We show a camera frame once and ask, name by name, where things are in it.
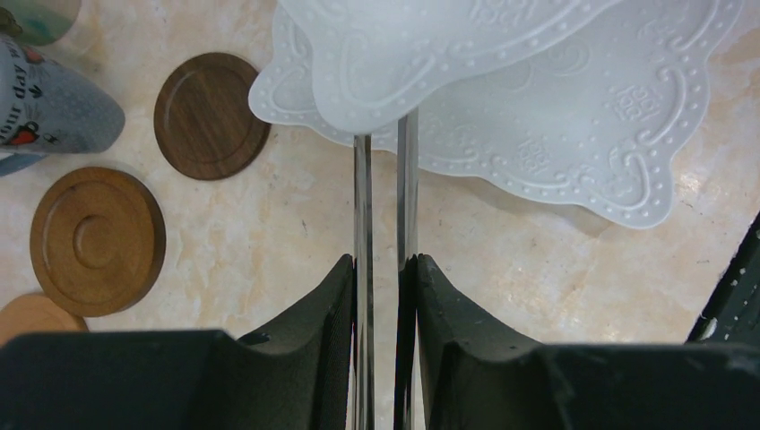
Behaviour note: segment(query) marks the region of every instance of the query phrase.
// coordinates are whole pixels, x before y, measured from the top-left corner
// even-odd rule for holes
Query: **mug handle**
[[[0,176],[18,172],[44,158],[44,155],[13,154],[10,157],[0,159]]]

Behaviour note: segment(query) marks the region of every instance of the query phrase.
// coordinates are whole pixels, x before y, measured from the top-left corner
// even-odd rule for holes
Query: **wooden disc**
[[[159,148],[179,173],[194,179],[233,176],[258,156],[271,125],[248,108],[258,73],[230,54],[210,53],[180,65],[156,101]]]
[[[158,278],[165,249],[164,220],[151,192],[109,168],[82,168],[59,179],[31,223],[39,284],[81,316],[137,303]]]
[[[0,347],[16,336],[37,331],[87,331],[87,324],[43,294],[16,297],[0,311]]]

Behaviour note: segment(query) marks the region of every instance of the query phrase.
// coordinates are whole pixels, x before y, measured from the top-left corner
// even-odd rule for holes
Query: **tabletop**
[[[221,51],[272,59],[275,0],[83,0],[69,33],[42,50],[125,110],[101,154],[49,157],[2,179],[0,305],[40,290],[30,224],[46,190],[85,166],[124,170],[153,192],[167,227],[163,270],[134,307],[94,331],[221,327],[240,336],[292,305],[353,251],[353,154],[275,125],[261,155],[217,182],[161,156],[153,109],[185,60]],[[464,294],[544,342],[683,342],[760,209],[760,4],[745,2],[709,62],[712,101],[676,156],[677,199],[656,228],[632,230],[574,206],[511,196],[475,178],[422,172],[419,250]],[[396,159],[373,153],[376,410],[390,428],[396,318]],[[421,402],[418,399],[418,421]]]

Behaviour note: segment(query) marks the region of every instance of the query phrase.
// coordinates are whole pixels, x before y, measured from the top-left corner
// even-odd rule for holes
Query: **gray mug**
[[[124,111],[103,90],[31,47],[0,36],[0,176],[50,154],[107,150]]]

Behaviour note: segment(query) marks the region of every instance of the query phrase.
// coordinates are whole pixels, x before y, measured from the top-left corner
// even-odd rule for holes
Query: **round wooden lid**
[[[166,249],[159,205],[140,181],[81,168],[42,197],[31,223],[31,263],[42,289],[65,310],[102,316],[143,298]]]
[[[180,65],[156,101],[159,148],[179,173],[194,179],[233,176],[258,156],[271,125],[248,108],[258,73],[230,54],[210,53]]]
[[[87,324],[43,294],[16,297],[0,310],[0,347],[16,336],[37,331],[87,331]]]

